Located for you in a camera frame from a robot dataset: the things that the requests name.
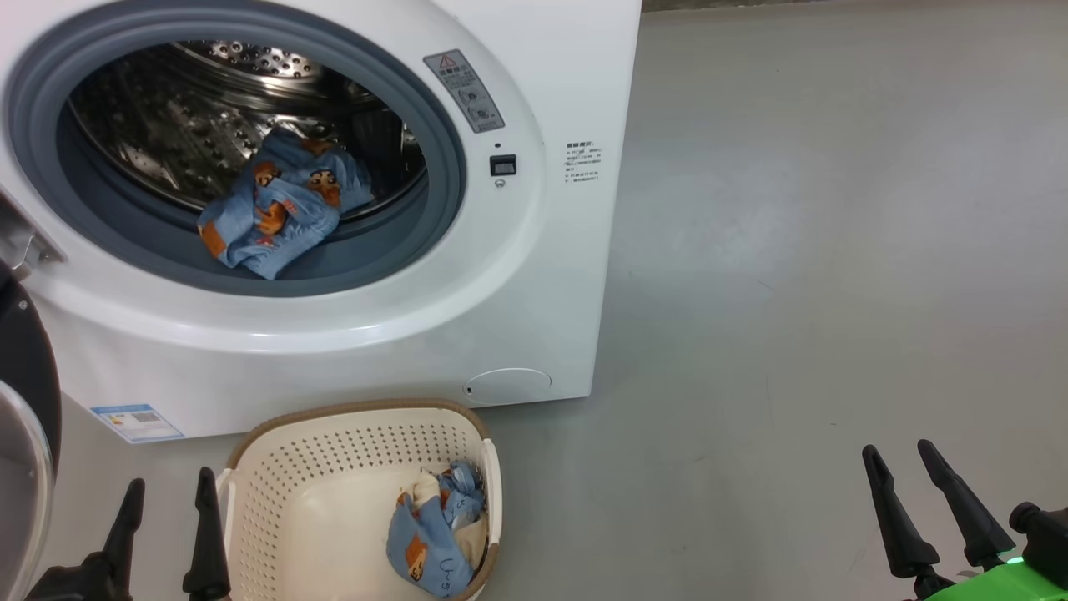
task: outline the stainless steel drum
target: stainless steel drum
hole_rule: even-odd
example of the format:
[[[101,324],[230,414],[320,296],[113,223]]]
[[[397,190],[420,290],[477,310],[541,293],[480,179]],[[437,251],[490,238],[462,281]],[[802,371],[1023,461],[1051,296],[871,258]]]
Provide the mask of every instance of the stainless steel drum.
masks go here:
[[[418,140],[389,107],[281,48],[233,41],[155,46],[97,69],[68,104],[120,171],[195,211],[229,190],[276,127],[333,141],[366,163],[375,201],[344,220],[395,202],[425,174]]]

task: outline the washing machine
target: washing machine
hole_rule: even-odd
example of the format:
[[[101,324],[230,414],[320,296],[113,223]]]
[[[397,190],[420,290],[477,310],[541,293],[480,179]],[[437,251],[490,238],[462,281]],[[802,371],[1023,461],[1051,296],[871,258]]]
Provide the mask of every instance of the washing machine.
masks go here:
[[[134,443],[587,396],[639,0],[64,0],[0,20],[0,249]],[[197,218],[283,127],[375,200],[274,280]]]

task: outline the white plastic basket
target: white plastic basket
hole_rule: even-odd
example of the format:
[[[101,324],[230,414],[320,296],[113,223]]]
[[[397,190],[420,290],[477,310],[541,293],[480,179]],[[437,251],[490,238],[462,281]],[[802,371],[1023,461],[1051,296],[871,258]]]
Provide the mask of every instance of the white plastic basket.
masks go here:
[[[219,476],[234,601],[427,601],[390,566],[397,493],[420,469],[465,460],[486,493],[482,569],[451,598],[474,599],[497,564],[501,468],[473,412],[443,400],[352,404],[272,420],[241,442]]]

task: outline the concrete floor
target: concrete floor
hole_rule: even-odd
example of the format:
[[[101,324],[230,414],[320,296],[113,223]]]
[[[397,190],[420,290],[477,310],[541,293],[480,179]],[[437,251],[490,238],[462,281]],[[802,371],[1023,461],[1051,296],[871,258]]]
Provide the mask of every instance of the concrete floor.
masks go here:
[[[915,442],[1007,520],[1068,504],[1068,4],[813,3],[643,21],[594,395],[484,411],[488,600],[902,599],[875,443],[943,574]],[[197,471],[73,406],[44,565],[147,479],[132,591],[178,600]]]

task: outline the blue cloth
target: blue cloth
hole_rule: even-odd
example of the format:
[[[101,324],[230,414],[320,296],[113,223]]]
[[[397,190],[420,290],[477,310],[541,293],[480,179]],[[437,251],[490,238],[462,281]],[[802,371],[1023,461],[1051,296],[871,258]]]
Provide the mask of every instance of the blue cloth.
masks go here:
[[[211,255],[266,279],[323,241],[341,213],[371,201],[366,169],[328,142],[278,128],[246,163],[230,193],[197,220]]]
[[[449,599],[464,592],[475,569],[453,538],[453,531],[458,529],[453,523],[477,520],[484,500],[474,472],[466,463],[453,462],[450,471],[438,476],[438,483],[441,494],[419,508],[408,493],[397,499],[386,555],[402,578],[436,597]]]
[[[486,497],[478,490],[474,471],[462,461],[454,461],[450,470],[438,476],[441,496],[444,499],[441,512],[445,523],[454,531],[478,520]]]

